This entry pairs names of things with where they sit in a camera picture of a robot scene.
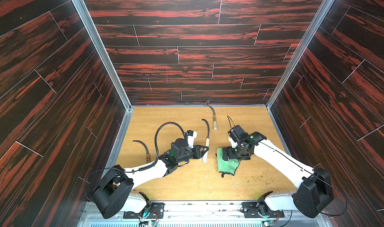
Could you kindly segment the sickle plain wooden handle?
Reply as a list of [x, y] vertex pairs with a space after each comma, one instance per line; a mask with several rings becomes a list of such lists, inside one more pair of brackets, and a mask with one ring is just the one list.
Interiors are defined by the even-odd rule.
[[210, 143], [210, 125], [206, 119], [202, 119], [202, 121], [204, 121], [207, 125], [207, 137], [206, 137], [206, 141], [205, 141], [206, 150], [205, 150], [205, 153], [203, 155], [203, 162], [206, 163], [207, 158], [208, 158], [209, 143]]

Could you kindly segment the green microfibre rag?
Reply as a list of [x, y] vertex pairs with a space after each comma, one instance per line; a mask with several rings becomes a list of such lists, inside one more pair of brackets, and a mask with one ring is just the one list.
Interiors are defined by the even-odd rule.
[[237, 168], [240, 165], [240, 162], [237, 159], [225, 160], [225, 157], [227, 157], [226, 152], [226, 148], [218, 148], [216, 153], [218, 161], [218, 171], [221, 174], [222, 178], [225, 175], [234, 176], [236, 174]]

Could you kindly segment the sickle with yellow label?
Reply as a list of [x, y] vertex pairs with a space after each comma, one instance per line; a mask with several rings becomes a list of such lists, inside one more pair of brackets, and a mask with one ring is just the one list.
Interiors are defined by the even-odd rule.
[[217, 129], [218, 129], [218, 123], [217, 123], [217, 116], [216, 116], [215, 109], [214, 109], [211, 105], [209, 105], [209, 104], [207, 104], [207, 103], [204, 103], [204, 105], [207, 106], [207, 107], [209, 107], [209, 108], [212, 110], [212, 112], [213, 112], [213, 124], [214, 124], [214, 130], [217, 130]]

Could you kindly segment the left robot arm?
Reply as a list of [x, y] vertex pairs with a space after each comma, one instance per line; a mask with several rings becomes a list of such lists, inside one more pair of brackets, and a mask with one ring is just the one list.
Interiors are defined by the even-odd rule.
[[116, 165], [93, 187], [93, 202], [104, 219], [109, 219], [119, 212], [131, 212], [146, 217], [152, 203], [144, 193], [135, 194], [132, 190], [151, 180], [170, 175], [181, 167], [181, 162], [189, 163], [192, 159], [201, 159], [208, 150], [209, 147], [190, 147], [185, 139], [176, 139], [170, 150], [148, 166], [123, 169]]

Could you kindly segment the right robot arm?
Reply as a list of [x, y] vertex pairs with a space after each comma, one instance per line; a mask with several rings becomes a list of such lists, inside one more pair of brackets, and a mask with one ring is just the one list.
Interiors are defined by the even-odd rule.
[[241, 161], [255, 155], [268, 162], [297, 188], [285, 193], [266, 192], [256, 204], [243, 207], [243, 212], [256, 212], [262, 218], [281, 217], [283, 211], [299, 211], [315, 218], [334, 200], [329, 172], [314, 169], [289, 156], [259, 132], [248, 134], [239, 125], [228, 132], [231, 146], [217, 149], [218, 170], [222, 175], [235, 175]]

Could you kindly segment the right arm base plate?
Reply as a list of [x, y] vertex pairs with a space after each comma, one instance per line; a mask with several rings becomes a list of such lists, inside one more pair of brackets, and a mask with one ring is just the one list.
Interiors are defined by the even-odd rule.
[[245, 218], [284, 218], [285, 214], [281, 211], [272, 211], [264, 202], [243, 202], [240, 212]]

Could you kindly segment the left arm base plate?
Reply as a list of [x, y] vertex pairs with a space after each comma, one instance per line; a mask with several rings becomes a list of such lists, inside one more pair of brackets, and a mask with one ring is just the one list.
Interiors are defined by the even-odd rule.
[[147, 204], [143, 210], [138, 214], [134, 212], [124, 212], [123, 219], [162, 219], [164, 217], [165, 203], [163, 202], [151, 202]]

